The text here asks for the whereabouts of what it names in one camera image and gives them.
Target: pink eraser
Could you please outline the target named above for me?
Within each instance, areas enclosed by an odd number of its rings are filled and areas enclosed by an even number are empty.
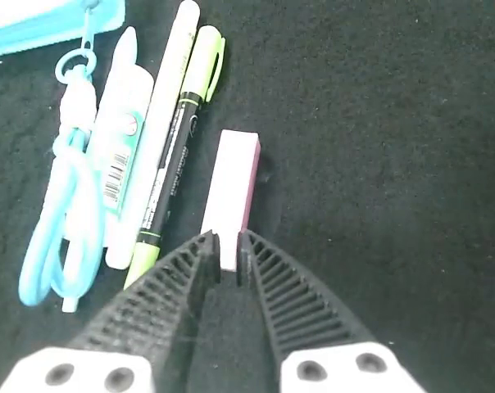
[[[223,270],[237,269],[237,238],[248,226],[260,151],[257,133],[222,130],[201,233],[218,234]]]

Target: black cloth surface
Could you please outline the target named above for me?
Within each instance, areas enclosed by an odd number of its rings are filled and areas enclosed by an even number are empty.
[[[224,74],[165,250],[198,233],[220,131],[258,132],[250,228],[324,280],[428,391],[495,392],[495,1],[198,2],[227,39]],[[128,2],[153,75],[177,6]],[[122,31],[95,39],[98,98]],[[17,297],[64,92],[53,68],[78,45],[0,57],[0,382],[21,356],[68,342],[125,278],[102,266],[73,315],[56,296]],[[189,390],[264,391],[260,333],[242,322],[257,312],[232,288],[209,302]]]

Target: pencil case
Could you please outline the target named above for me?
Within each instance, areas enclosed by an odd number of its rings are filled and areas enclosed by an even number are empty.
[[[95,33],[124,23],[125,0],[1,0],[0,55],[81,37],[86,8]]]

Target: pen cap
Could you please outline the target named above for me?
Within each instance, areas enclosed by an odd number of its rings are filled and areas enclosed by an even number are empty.
[[[225,40],[215,27],[200,28],[182,84],[182,93],[195,93],[207,102],[211,100],[222,68],[224,47]],[[213,74],[217,56],[218,62]]]

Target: green highlighter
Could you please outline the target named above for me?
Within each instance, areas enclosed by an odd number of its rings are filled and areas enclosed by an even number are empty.
[[[176,195],[189,153],[188,140],[195,134],[200,107],[204,102],[209,102],[215,92],[224,60],[224,49],[225,39],[215,27],[200,28],[158,163],[157,176],[134,246],[124,289],[147,272],[160,255],[161,233],[169,217],[170,203]]]

